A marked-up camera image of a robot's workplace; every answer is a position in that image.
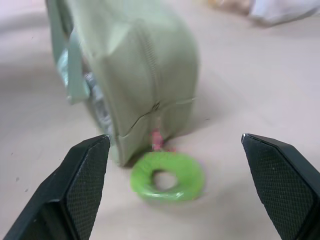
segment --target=green ring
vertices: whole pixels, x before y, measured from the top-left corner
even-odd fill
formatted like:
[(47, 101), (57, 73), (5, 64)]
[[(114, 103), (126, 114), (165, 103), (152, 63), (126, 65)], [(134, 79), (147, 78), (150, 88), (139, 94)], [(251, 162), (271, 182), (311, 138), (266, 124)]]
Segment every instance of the green ring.
[[(159, 191), (153, 183), (153, 173), (167, 171), (177, 178), (177, 185), (167, 191)], [(193, 158), (174, 152), (151, 152), (139, 160), (132, 169), (131, 187), (144, 199), (170, 202), (198, 198), (205, 185), (205, 174)]]

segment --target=fabric bag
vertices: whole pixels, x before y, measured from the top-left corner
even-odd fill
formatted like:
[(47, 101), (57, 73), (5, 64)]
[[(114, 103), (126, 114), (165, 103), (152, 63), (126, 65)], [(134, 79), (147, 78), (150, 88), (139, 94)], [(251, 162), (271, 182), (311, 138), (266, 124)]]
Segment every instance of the fabric bag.
[(85, 102), (124, 166), (190, 116), (198, 76), (194, 39), (159, 0), (48, 0), (53, 56), (71, 104)]

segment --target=beige floor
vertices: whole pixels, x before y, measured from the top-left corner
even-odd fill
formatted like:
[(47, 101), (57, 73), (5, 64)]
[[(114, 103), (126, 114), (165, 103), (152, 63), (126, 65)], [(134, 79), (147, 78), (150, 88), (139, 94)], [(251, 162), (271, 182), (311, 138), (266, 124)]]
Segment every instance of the beige floor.
[[(150, 205), (111, 161), (92, 240), (279, 240), (240, 143), (254, 133), (295, 145), (320, 169), (320, 21), (263, 29), (197, 0), (167, 0), (201, 52), (188, 135), (174, 139), (203, 165), (204, 196)], [(0, 237), (69, 148), (97, 135), (82, 105), (69, 106), (54, 69), (43, 0), (0, 5)]]

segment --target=zipper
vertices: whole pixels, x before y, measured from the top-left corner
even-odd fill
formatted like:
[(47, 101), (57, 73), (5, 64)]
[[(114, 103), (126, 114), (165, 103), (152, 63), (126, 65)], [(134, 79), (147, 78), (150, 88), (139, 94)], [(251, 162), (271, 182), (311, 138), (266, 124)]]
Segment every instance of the zipper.
[(157, 58), (156, 58), (155, 50), (151, 40), (151, 36), (146, 30), (144, 21), (138, 20), (136, 22), (136, 28), (137, 28), (138, 38), (141, 43), (142, 52), (144, 53), (143, 56), (145, 56), (145, 60), (148, 63), (149, 72), (152, 79), (151, 90), (154, 96), (153, 98), (154, 105), (152, 106), (151, 110), (145, 114), (145, 115), (151, 115), (150, 123), (149, 123), (149, 127), (150, 127), (149, 131), (151, 133), (156, 127), (157, 114), (161, 108), (159, 83), (161, 82), (162, 75), (158, 68)]

